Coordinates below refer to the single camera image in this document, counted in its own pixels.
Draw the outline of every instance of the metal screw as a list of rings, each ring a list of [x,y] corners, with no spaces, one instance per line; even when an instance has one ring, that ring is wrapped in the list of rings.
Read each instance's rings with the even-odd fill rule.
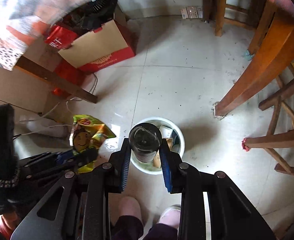
[[[70,178],[72,178],[74,176],[74,172],[73,171],[67,171],[66,173],[65,173],[65,177],[67,178],[67,179],[70,179]]]
[[[185,169],[188,169],[189,165],[188,165],[188,163],[180,163],[180,164],[179,164],[179,167],[180,167],[181,169],[185,170]]]
[[[226,176],[226,173],[224,173],[223,171],[217,171],[216,175],[217,177],[223,179]]]
[[[111,163],[104,163],[104,164],[102,165],[102,168],[105,169],[105,170],[108,170],[108,169],[110,169],[111,167],[112,167],[112,164],[111,164]]]

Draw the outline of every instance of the smiling potato character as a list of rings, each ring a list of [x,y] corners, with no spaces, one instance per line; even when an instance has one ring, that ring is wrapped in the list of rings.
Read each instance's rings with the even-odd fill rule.
[[[91,140],[91,134],[85,129],[79,129],[75,131],[73,138],[73,146],[77,152],[82,152],[89,148]]]

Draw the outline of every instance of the pink shoe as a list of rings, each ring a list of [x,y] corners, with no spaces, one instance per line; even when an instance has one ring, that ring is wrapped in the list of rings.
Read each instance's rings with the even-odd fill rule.
[[[180,222],[180,210],[180,205],[170,206],[161,214],[157,223],[165,224],[178,229]]]
[[[123,197],[119,202],[118,209],[119,216],[134,216],[142,221],[140,205],[137,199],[129,196]]]

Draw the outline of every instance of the snack bag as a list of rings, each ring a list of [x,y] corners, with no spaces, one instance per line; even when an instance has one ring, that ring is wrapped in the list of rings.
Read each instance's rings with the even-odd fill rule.
[[[115,138],[116,135],[99,119],[86,114],[74,115],[74,124],[69,138],[73,147],[73,154],[95,147],[97,150],[106,139]],[[94,169],[94,161],[78,169],[79,173],[90,172]]]

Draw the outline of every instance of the pants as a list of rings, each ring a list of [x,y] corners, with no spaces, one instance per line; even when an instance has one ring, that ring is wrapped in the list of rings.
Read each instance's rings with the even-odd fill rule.
[[[138,240],[144,233],[142,222],[133,216],[119,217],[111,230],[112,240]],[[177,229],[165,224],[155,224],[143,240],[177,240]]]

